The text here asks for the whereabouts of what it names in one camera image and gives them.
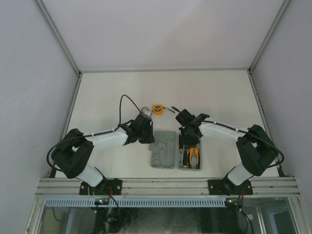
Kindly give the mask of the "orange black handled pliers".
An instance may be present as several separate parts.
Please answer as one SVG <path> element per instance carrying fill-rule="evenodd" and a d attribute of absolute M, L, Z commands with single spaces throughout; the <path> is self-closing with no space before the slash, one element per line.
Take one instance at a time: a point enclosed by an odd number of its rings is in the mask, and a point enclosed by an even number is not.
<path fill-rule="evenodd" d="M 200 154 L 197 147 L 192 147 L 189 149 L 188 167 L 191 169 L 200 168 Z"/>

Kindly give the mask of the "phillips screwdriver black yellow handle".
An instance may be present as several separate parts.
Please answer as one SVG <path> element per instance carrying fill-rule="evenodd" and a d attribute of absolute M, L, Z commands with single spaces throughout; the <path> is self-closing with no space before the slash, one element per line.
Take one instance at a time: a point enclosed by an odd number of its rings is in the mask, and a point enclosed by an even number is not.
<path fill-rule="evenodd" d="M 178 147 L 179 147 L 179 165 L 182 166 L 183 163 L 183 142 L 182 136 L 178 135 Z"/>

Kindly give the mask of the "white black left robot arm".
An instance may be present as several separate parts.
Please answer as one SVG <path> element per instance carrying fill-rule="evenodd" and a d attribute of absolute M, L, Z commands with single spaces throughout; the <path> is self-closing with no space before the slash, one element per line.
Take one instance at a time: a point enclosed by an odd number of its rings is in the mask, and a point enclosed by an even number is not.
<path fill-rule="evenodd" d="M 141 112 L 129 123 L 120 124 L 115 130 L 107 132 L 88 135 L 72 129 L 61 142 L 49 150 L 47 156 L 68 179 L 77 178 L 87 183 L 96 195 L 101 195 L 107 189 L 107 179 L 89 164 L 91 153 L 113 146 L 135 142 L 151 144 L 154 141 L 152 118 Z"/>

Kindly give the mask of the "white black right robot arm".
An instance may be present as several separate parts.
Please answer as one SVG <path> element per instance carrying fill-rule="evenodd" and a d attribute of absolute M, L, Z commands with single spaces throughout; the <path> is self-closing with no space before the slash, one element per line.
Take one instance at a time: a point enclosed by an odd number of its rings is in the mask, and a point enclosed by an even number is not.
<path fill-rule="evenodd" d="M 235 143 L 241 162 L 223 178 L 223 187 L 231 195 L 240 191 L 242 184 L 250 178 L 261 176 L 268 168 L 284 161 L 283 153 L 259 125 L 239 128 L 219 122 L 207 114 L 195 116 L 186 109 L 178 111 L 175 118 L 181 125 L 182 141 L 189 148 L 195 146 L 202 137 Z"/>

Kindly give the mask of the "flathead screwdriver black yellow handle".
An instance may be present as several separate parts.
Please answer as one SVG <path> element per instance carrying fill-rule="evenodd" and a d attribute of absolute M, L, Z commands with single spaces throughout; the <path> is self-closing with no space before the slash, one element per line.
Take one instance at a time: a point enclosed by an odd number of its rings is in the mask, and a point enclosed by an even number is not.
<path fill-rule="evenodd" d="M 188 167 L 188 149 L 184 147 L 182 164 L 184 168 Z"/>

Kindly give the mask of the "grey plastic tool case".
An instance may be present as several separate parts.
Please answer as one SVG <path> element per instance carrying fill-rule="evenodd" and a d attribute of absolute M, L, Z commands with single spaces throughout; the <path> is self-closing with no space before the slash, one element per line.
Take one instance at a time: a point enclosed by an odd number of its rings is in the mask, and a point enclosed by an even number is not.
<path fill-rule="evenodd" d="M 178 133 L 173 131 L 155 131 L 155 142 L 149 146 L 151 167 L 157 169 L 178 168 L 184 171 L 200 171 L 202 169 L 201 161 L 199 169 L 184 168 L 183 165 L 179 165 L 178 135 Z"/>

